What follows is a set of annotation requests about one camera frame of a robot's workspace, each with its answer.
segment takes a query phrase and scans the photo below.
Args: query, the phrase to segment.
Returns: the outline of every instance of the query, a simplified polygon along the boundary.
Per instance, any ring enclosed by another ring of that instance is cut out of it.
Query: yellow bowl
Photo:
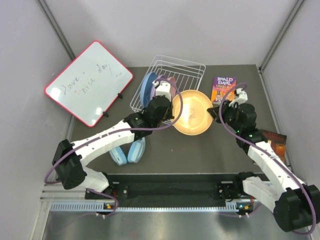
[[[173,125],[179,132],[194,136],[205,132],[213,122],[212,116],[207,112],[212,108],[210,99],[197,90],[181,92],[183,100],[182,115]],[[181,102],[177,94],[172,100],[173,116],[177,117],[180,112]]]

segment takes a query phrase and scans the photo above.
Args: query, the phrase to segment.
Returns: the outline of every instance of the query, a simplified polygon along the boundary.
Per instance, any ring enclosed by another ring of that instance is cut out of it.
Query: gray wall
[[[35,0],[0,10],[0,238],[24,240],[69,120],[44,88],[70,60]]]
[[[76,55],[99,40],[126,66],[163,54],[206,65],[262,63],[295,0],[47,0]]]
[[[320,188],[320,1],[306,1],[265,70],[295,172]]]

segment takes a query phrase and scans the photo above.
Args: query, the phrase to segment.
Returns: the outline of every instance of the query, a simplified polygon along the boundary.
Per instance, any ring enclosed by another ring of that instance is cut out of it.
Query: blue headphones
[[[140,140],[134,141],[130,147],[128,158],[121,147],[117,146],[109,151],[111,158],[119,166],[129,163],[137,163],[140,161],[146,149],[146,139],[143,137]]]

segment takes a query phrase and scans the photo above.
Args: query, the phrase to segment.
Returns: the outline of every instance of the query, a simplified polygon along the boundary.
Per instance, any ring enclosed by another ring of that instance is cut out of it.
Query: book
[[[211,102],[220,105],[222,98],[226,93],[236,85],[235,77],[215,76],[213,79],[213,88],[211,94]],[[232,91],[227,97],[227,100],[233,101],[235,93]]]
[[[275,152],[275,154],[277,154],[281,161],[285,163],[287,136],[263,129],[260,129],[260,131],[265,136],[268,143],[271,145],[271,148]]]

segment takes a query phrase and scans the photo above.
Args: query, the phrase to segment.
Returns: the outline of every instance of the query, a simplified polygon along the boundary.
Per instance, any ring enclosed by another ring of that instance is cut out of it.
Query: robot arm
[[[64,189],[68,190],[82,186],[99,193],[109,194],[112,191],[112,186],[110,186],[107,174],[94,171],[86,166],[111,149],[150,135],[152,131],[148,129],[157,128],[162,121],[172,119],[170,89],[168,83],[160,81],[155,97],[140,112],[132,113],[111,128],[86,139],[72,143],[67,139],[61,141],[58,144],[52,165],[72,149],[84,145],[84,147],[70,154],[55,168]]]
[[[238,146],[261,168],[272,183],[272,185],[267,185],[254,173],[242,172],[233,181],[237,193],[247,194],[259,200],[273,213],[276,222],[285,232],[312,225],[312,214],[306,197],[300,186],[291,177],[293,173],[275,154],[266,138],[256,128],[257,114],[254,106],[245,103],[248,99],[247,94],[243,89],[237,89],[235,96],[235,100],[232,102],[226,100],[222,105],[223,122],[233,128],[236,135],[254,145],[236,139]],[[219,107],[209,108],[208,112],[217,123],[221,123]],[[306,185],[299,178],[295,178],[308,192],[317,215],[316,222],[319,223],[319,190],[314,185]]]

